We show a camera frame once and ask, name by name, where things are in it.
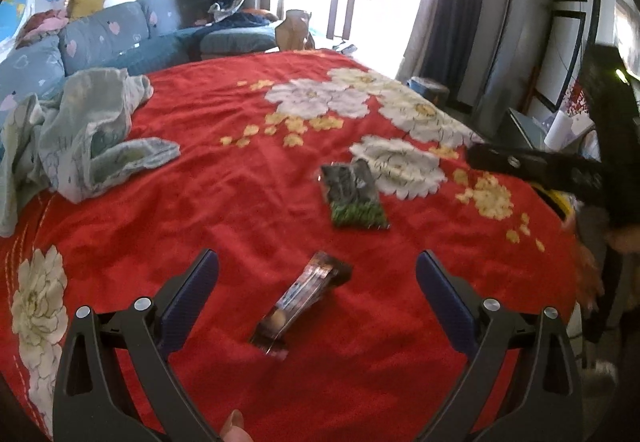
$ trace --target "candy bar wrapper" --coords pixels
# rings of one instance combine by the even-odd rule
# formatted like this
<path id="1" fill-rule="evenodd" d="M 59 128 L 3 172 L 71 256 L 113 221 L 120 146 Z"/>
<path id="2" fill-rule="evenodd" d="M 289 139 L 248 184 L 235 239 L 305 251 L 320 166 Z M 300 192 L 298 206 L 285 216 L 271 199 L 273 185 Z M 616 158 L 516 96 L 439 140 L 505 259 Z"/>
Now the candy bar wrapper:
<path id="1" fill-rule="evenodd" d="M 258 323 L 250 342 L 266 354 L 284 359 L 288 350 L 283 336 L 297 317 L 318 301 L 328 288 L 350 279 L 351 266 L 325 252 L 316 253 L 298 279 Z"/>

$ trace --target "snack package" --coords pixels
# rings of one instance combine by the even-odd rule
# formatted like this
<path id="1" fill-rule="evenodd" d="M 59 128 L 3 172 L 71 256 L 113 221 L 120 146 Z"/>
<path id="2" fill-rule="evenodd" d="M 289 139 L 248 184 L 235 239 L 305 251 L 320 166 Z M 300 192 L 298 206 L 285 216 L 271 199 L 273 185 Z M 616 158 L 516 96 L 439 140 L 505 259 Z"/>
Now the snack package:
<path id="1" fill-rule="evenodd" d="M 376 183 L 363 159 L 321 167 L 320 181 L 336 227 L 388 229 Z"/>
<path id="2" fill-rule="evenodd" d="M 318 301 L 328 288 L 340 286 L 350 279 L 350 265 L 325 252 L 316 253 L 299 278 L 258 323 L 249 342 L 267 355 L 284 359 L 288 350 L 283 336 L 295 319 Z"/>

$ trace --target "blue sofa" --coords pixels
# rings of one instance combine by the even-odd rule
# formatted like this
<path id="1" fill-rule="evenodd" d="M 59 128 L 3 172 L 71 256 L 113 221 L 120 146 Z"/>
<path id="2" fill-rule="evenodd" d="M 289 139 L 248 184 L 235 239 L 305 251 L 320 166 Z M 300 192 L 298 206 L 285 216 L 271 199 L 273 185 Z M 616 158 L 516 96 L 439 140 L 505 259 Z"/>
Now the blue sofa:
<path id="1" fill-rule="evenodd" d="M 105 8 L 69 23 L 57 36 L 13 50 L 0 63 L 0 127 L 30 93 L 54 96 L 65 78 L 95 67 L 127 68 L 143 75 L 220 55 L 273 48 L 274 27 L 193 27 L 209 0 L 138 0 Z"/>

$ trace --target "paper roll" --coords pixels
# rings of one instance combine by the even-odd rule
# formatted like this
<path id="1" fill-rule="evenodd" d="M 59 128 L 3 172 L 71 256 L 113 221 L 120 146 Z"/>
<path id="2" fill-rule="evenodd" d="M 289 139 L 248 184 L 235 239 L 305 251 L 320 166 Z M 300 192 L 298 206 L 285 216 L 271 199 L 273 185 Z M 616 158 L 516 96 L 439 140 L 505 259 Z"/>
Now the paper roll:
<path id="1" fill-rule="evenodd" d="M 551 125 L 549 133 L 546 134 L 545 146 L 551 151 L 560 151 L 564 145 L 567 135 L 571 132 L 574 120 L 566 113 L 558 111 L 554 123 Z"/>

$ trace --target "light blue blanket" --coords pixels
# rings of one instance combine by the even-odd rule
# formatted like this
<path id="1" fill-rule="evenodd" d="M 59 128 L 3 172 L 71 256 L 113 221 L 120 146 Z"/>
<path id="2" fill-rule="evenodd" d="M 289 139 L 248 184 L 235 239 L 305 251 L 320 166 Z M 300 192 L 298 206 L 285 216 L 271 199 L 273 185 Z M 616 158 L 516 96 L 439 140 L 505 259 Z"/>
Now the light blue blanket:
<path id="1" fill-rule="evenodd" d="M 0 236 L 14 233 L 20 210 L 47 187 L 78 203 L 179 156 L 178 144 L 159 138 L 125 141 L 152 94 L 144 75 L 95 68 L 69 77 L 50 101 L 20 102 L 1 133 Z"/>

